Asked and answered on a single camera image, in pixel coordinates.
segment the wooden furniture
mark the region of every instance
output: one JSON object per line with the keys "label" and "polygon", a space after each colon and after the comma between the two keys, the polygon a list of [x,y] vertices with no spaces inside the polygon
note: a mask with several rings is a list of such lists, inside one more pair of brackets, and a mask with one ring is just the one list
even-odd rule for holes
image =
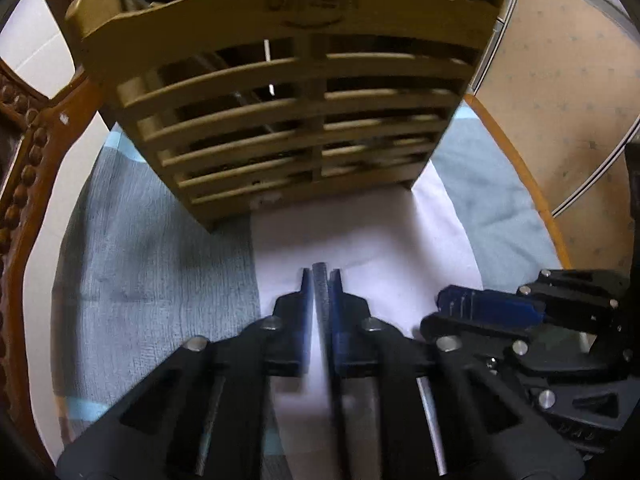
{"label": "wooden furniture", "polygon": [[67,17],[127,135],[210,227],[259,208],[412,183],[500,4],[178,0],[125,12],[122,0],[76,0]]}
{"label": "wooden furniture", "polygon": [[0,60],[0,409],[41,460],[51,460],[31,413],[22,318],[24,270],[42,226],[60,163],[100,107],[79,73],[49,100]]}

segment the silver screw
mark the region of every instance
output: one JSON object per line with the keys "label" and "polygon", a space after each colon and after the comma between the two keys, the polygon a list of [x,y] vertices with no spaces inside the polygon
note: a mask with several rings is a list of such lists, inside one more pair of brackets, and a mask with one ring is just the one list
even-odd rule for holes
{"label": "silver screw", "polygon": [[203,335],[195,335],[191,339],[187,339],[182,346],[192,352],[202,352],[206,348],[208,342],[209,340]]}
{"label": "silver screw", "polygon": [[453,352],[462,346],[462,341],[457,335],[444,335],[437,339],[436,346],[443,352]]}
{"label": "silver screw", "polygon": [[279,330],[281,326],[282,320],[278,316],[269,316],[262,320],[262,326],[260,328],[263,330]]}
{"label": "silver screw", "polygon": [[514,354],[523,356],[529,351],[529,345],[526,344],[522,339],[517,339],[511,345],[511,349],[513,350]]}
{"label": "silver screw", "polygon": [[543,390],[538,396],[538,404],[543,410],[548,410],[556,403],[556,394],[551,390]]}
{"label": "silver screw", "polygon": [[382,330],[382,323],[380,323],[380,320],[375,317],[367,317],[367,319],[362,321],[362,327],[367,332],[378,332],[379,330]]}

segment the blue-gray fabric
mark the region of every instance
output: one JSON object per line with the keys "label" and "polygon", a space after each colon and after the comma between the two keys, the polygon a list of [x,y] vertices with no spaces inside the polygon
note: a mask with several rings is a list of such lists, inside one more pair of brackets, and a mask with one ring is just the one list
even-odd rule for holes
{"label": "blue-gray fabric", "polygon": [[[463,105],[433,162],[485,288],[513,292],[559,267],[526,188]],[[54,389],[72,440],[189,336],[233,336],[259,316],[250,222],[206,232],[114,130],[63,239],[52,297]],[[271,410],[264,478],[290,478]]]}

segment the wooden chair armrest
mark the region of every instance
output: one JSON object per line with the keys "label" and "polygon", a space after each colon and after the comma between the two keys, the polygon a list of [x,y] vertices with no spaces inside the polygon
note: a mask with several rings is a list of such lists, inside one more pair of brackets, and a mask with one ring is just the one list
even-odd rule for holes
{"label": "wooden chair armrest", "polygon": [[0,104],[0,116],[23,132],[0,195],[0,407],[52,468],[31,411],[22,312],[24,271],[63,157],[87,128],[102,95],[80,73],[47,101],[1,62],[0,72],[10,80],[4,85],[11,86],[7,92],[14,94],[11,102]]}

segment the wooden crate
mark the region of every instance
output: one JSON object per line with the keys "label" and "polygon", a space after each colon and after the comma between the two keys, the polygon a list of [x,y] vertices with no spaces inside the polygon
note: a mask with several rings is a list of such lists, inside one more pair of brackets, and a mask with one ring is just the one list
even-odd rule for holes
{"label": "wooden crate", "polygon": [[479,0],[122,5],[72,5],[81,59],[137,149],[207,227],[264,207],[412,183],[499,11],[499,2]]}

